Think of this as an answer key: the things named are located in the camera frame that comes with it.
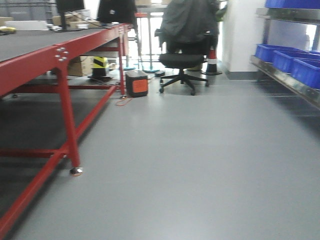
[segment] traffic cone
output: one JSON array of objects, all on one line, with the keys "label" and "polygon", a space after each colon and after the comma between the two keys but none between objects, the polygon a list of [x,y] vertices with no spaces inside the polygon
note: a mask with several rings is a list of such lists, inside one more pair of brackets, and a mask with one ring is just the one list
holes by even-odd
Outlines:
[{"label": "traffic cone", "polygon": [[201,73],[205,75],[222,74],[222,72],[218,71],[217,69],[217,63],[218,63],[218,60],[217,60],[216,50],[214,49],[214,47],[211,46],[209,56],[208,56],[206,71],[202,71]]},{"label": "traffic cone", "polygon": [[90,79],[108,81],[111,77],[107,76],[106,69],[109,68],[108,59],[106,57],[94,56],[93,57],[93,67],[92,76]]}]

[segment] chair base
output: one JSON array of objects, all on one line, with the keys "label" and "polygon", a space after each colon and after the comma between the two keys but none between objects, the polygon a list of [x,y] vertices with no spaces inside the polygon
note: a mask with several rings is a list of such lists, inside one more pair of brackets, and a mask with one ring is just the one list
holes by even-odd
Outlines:
[{"label": "chair base", "polygon": [[[172,80],[170,80],[170,81],[168,81],[166,83],[163,83],[164,82],[163,79],[172,79]],[[191,95],[194,96],[196,94],[196,89],[195,89],[195,86],[191,83],[190,80],[203,81],[203,82],[205,82],[205,86],[209,87],[208,79],[204,79],[204,78],[201,78],[201,77],[188,75],[188,74],[186,74],[184,72],[183,69],[179,69],[179,74],[177,74],[177,75],[162,76],[161,77],[159,92],[162,94],[165,91],[165,89],[164,89],[165,86],[173,84],[173,83],[175,83],[177,81],[181,81],[181,84],[186,83],[192,89],[191,90]]]}]

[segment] white wall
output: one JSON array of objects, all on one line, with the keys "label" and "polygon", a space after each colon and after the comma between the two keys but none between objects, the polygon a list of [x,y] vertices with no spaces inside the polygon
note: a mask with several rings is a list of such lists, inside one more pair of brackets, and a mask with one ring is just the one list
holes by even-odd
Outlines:
[{"label": "white wall", "polygon": [[99,6],[99,0],[84,0],[84,6],[85,9],[90,10],[90,17],[92,19],[97,18],[97,12],[98,12],[98,6]]},{"label": "white wall", "polygon": [[309,50],[310,40],[307,35],[307,24],[272,20],[268,44]]},{"label": "white wall", "polygon": [[223,22],[222,63],[229,72],[254,72],[250,56],[262,43],[264,20],[256,15],[265,0],[229,0]]}]

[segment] metal shelf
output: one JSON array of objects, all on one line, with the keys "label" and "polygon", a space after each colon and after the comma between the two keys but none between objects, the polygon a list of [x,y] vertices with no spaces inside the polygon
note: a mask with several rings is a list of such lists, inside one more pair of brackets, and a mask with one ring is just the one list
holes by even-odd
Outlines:
[{"label": "metal shelf", "polygon": [[320,9],[257,8],[255,13],[263,19],[320,25]]},{"label": "metal shelf", "polygon": [[259,70],[279,82],[280,84],[284,85],[297,95],[301,96],[309,103],[313,104],[317,108],[320,109],[320,92],[311,88],[302,82],[296,80],[295,78],[291,77],[289,74],[284,73],[277,68],[273,67],[270,63],[267,63],[256,56],[252,55],[251,63],[255,65]]}]

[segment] gray table top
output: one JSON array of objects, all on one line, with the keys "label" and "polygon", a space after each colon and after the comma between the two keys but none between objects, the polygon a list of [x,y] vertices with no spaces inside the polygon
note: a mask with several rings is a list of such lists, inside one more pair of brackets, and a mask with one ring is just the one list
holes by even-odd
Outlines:
[{"label": "gray table top", "polygon": [[68,32],[17,31],[15,34],[0,35],[0,62],[101,30],[102,28]]}]

